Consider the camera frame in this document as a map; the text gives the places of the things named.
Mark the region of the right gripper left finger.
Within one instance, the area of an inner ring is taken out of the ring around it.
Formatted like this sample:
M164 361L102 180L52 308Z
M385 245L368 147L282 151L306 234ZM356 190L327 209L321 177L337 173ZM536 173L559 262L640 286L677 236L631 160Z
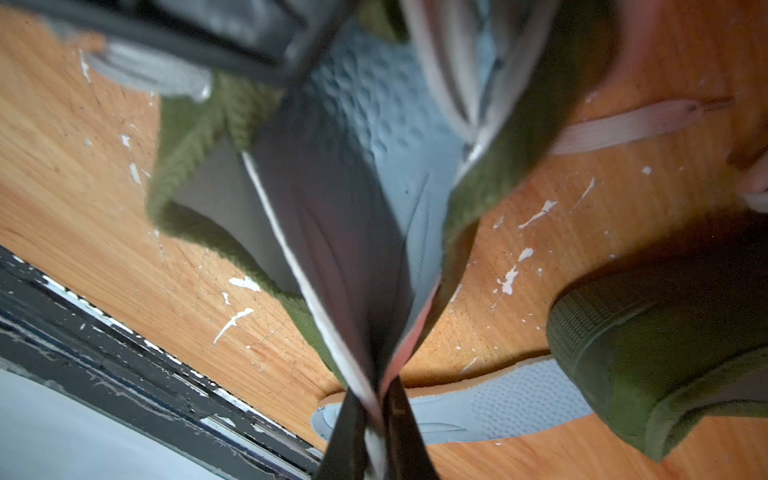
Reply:
M345 394L324 458L314 480L363 480L368 465L364 434L365 408L352 393Z

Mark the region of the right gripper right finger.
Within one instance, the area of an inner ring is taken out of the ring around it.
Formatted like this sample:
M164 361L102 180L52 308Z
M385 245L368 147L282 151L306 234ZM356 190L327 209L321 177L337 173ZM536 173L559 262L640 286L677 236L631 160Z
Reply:
M386 393L383 413L388 479L439 480L399 377L392 381Z

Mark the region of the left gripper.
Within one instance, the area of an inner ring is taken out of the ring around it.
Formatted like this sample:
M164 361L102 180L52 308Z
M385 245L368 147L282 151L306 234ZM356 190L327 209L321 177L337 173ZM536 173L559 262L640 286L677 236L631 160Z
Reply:
M267 84L301 81L356 1L16 0L13 7Z

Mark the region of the grey insole being inserted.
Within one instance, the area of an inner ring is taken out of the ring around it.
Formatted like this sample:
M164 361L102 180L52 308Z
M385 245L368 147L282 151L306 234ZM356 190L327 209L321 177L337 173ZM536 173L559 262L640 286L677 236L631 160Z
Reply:
M445 277L449 198L479 133L474 53L434 21L411 26L394 43L346 21L242 155L322 343L365 408L364 479L388 479L384 398Z

